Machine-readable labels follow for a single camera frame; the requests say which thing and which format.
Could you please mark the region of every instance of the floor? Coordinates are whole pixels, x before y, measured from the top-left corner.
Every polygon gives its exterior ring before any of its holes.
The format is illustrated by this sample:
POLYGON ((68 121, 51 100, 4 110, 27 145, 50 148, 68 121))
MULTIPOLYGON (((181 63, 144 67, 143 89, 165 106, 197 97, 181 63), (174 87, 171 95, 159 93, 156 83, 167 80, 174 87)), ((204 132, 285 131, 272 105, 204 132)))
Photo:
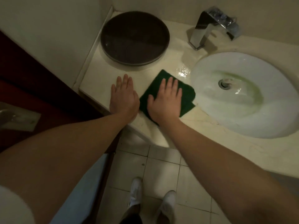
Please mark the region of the floor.
POLYGON ((118 143, 97 224, 120 222, 134 177, 143 178, 143 224, 153 223, 161 199, 170 190, 177 192, 175 224, 230 224, 178 150, 149 145, 127 129, 118 143))

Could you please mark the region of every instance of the sink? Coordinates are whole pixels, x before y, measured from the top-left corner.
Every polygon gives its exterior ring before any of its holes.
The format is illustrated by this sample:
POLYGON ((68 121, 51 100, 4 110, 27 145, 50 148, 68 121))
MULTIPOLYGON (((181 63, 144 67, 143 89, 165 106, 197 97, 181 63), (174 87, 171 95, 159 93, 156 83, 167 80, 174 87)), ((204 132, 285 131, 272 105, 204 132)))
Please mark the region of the sink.
POLYGON ((244 53, 222 52, 198 61, 190 75, 194 102, 226 128, 256 138, 297 131, 298 92, 271 64, 244 53))

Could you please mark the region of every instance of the sink drain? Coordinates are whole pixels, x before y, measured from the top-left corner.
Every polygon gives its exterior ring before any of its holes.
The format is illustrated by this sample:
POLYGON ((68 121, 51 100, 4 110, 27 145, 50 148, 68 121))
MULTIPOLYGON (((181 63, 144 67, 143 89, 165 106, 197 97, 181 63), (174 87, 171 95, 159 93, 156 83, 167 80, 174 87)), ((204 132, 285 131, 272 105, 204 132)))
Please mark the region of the sink drain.
POLYGON ((230 84, 229 83, 225 83, 223 82, 223 79, 221 79, 219 82, 218 82, 218 85, 221 89, 223 90, 229 90, 230 89, 230 84))

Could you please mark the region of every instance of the foot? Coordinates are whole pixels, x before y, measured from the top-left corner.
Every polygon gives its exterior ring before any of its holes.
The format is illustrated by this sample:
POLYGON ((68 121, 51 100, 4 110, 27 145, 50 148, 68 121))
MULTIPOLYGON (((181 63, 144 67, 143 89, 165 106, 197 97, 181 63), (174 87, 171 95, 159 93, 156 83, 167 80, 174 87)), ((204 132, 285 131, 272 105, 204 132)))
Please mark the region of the foot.
POLYGON ((174 207, 176 205, 176 192, 171 190, 165 194, 163 202, 156 213, 156 223, 160 223, 160 218, 168 218, 169 223, 172 223, 174 207))
POLYGON ((140 205, 142 200, 142 180, 139 177, 133 178, 130 192, 130 202, 128 209, 135 205, 140 205))

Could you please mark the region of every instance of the green cloth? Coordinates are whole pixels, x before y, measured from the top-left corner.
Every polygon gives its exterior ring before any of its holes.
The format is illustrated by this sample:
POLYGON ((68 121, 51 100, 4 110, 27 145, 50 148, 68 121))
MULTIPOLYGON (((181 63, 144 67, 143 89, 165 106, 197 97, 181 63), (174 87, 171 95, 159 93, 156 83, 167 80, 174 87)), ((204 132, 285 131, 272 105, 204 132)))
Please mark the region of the green cloth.
MULTIPOLYGON (((145 93, 140 98, 140 107, 139 109, 151 120, 151 117, 147 111, 147 99, 148 96, 151 94, 156 99, 160 84, 162 82, 162 79, 166 79, 166 82, 170 77, 173 77, 169 73, 167 73, 165 70, 161 70, 160 73, 155 77, 154 81, 152 81, 151 85, 148 87, 148 89, 145 91, 145 93)), ((182 101, 181 101, 181 114, 180 117, 189 112, 192 108, 195 107, 195 105, 192 103, 192 101, 195 98, 195 91, 194 89, 183 83, 182 81, 178 81, 178 88, 182 88, 183 95, 182 95, 182 101)))

